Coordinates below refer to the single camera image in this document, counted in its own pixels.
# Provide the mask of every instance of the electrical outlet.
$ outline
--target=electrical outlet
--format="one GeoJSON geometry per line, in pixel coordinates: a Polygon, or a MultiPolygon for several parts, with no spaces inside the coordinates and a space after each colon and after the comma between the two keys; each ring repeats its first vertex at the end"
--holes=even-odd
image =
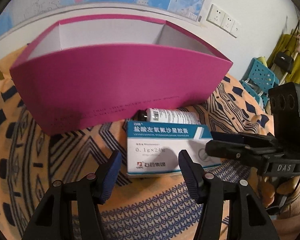
{"type": "Polygon", "coordinates": [[[226,32],[231,32],[235,20],[228,14],[225,14],[223,21],[221,23],[221,28],[224,29],[226,32]]]}
{"type": "Polygon", "coordinates": [[[232,29],[231,29],[231,35],[237,38],[239,36],[240,27],[241,27],[241,24],[239,22],[235,21],[232,26],[232,29]]]}
{"type": "Polygon", "coordinates": [[[225,12],[220,10],[216,5],[212,4],[207,21],[220,26],[224,16],[225,12]]]}

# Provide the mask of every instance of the open cardboard box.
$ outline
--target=open cardboard box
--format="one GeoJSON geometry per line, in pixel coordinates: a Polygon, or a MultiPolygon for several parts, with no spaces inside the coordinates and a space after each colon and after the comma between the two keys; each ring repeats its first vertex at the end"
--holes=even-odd
{"type": "Polygon", "coordinates": [[[56,22],[10,69],[48,135],[130,118],[139,109],[203,103],[232,62],[175,24],[131,15],[56,22]]]}

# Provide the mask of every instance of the blue plastic stool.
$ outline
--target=blue plastic stool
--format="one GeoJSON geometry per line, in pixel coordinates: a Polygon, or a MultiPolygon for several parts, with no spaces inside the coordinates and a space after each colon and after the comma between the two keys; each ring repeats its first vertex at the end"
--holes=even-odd
{"type": "Polygon", "coordinates": [[[279,85],[279,79],[269,68],[263,65],[262,62],[254,58],[249,77],[246,81],[242,80],[241,84],[244,89],[255,98],[258,104],[260,104],[262,100],[263,106],[266,107],[269,100],[268,91],[269,89],[279,85]],[[251,88],[250,85],[248,85],[249,82],[256,84],[259,87],[260,92],[257,93],[253,88],[251,88]]]}
{"type": "Polygon", "coordinates": [[[275,74],[256,58],[254,59],[249,79],[266,94],[269,89],[274,87],[275,83],[279,84],[275,74]]]}
{"type": "Polygon", "coordinates": [[[262,98],[255,92],[246,82],[243,80],[240,81],[243,88],[257,101],[258,105],[260,104],[262,98]]]}

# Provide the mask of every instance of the black handbag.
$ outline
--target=black handbag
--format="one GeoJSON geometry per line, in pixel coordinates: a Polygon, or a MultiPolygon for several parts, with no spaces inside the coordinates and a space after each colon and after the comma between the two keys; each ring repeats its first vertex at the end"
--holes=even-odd
{"type": "MultiPolygon", "coordinates": [[[[293,34],[290,37],[290,40],[288,41],[286,47],[284,49],[286,49],[288,47],[288,45],[290,44],[292,37],[295,35],[297,29],[299,31],[299,26],[300,26],[300,20],[298,20],[297,26],[293,32],[293,34]]],[[[283,71],[288,72],[289,74],[292,73],[292,69],[293,69],[293,64],[294,64],[294,59],[291,56],[291,52],[290,52],[290,56],[286,54],[286,52],[288,52],[289,50],[286,50],[284,52],[278,52],[277,55],[275,55],[275,58],[273,60],[273,63],[276,64],[279,68],[281,68],[283,71]]]]}
{"type": "Polygon", "coordinates": [[[273,63],[285,72],[288,72],[289,74],[292,73],[294,64],[293,57],[285,54],[284,52],[278,52],[277,55],[275,55],[273,63]]]}

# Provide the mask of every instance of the blue gripper pad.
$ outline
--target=blue gripper pad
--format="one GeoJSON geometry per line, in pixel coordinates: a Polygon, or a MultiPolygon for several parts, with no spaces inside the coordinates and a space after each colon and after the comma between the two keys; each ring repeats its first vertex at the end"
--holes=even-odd
{"type": "Polygon", "coordinates": [[[114,151],[108,160],[110,164],[105,178],[102,182],[102,192],[99,197],[101,203],[105,203],[110,198],[115,182],[121,168],[122,156],[119,151],[114,151]]]}
{"type": "Polygon", "coordinates": [[[205,174],[204,169],[200,164],[192,161],[186,150],[179,152],[178,161],[190,197],[194,199],[197,204],[202,204],[204,197],[202,195],[204,186],[202,177],[205,174]]]}

